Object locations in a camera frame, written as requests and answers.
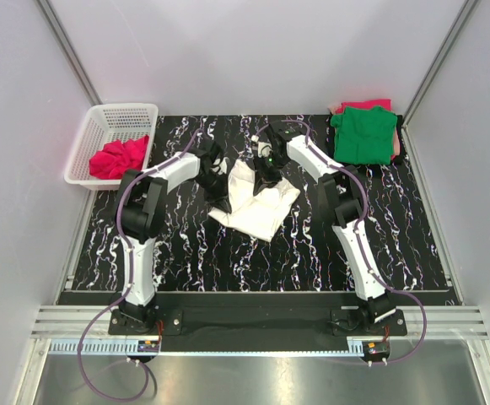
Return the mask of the white printed t-shirt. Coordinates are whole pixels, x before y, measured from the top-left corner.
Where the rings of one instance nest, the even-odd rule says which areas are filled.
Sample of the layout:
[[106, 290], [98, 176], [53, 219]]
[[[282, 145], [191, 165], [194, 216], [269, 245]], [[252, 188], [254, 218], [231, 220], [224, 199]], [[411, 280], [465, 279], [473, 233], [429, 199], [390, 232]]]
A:
[[282, 178], [273, 188], [266, 188], [254, 196], [254, 180], [253, 169], [237, 159], [229, 172], [232, 212], [212, 208], [208, 216], [225, 227], [271, 242], [299, 197], [300, 190]]

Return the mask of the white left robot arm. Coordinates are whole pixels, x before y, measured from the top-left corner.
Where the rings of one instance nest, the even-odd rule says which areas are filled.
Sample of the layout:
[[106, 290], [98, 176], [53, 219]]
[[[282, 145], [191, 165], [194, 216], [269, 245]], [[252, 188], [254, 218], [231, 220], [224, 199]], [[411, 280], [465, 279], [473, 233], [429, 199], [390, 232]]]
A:
[[154, 239], [165, 223], [168, 193], [187, 181], [203, 189], [210, 207], [232, 212], [228, 163], [213, 140], [200, 148], [188, 147], [146, 170], [127, 170], [121, 179], [115, 221], [124, 252], [125, 281], [118, 306], [122, 315], [134, 321], [151, 321]]

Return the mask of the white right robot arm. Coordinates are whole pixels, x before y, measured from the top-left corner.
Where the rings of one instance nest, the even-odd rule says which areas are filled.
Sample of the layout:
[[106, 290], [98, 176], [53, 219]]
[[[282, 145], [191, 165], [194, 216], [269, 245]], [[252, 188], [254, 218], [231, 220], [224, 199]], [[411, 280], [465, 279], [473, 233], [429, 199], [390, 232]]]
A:
[[364, 219], [368, 199], [357, 171], [320, 150], [305, 134], [267, 124], [251, 137], [255, 171], [254, 193], [273, 188], [289, 162], [297, 163], [316, 182], [320, 214], [342, 245], [353, 275], [363, 323], [374, 325], [396, 312], [369, 246]]

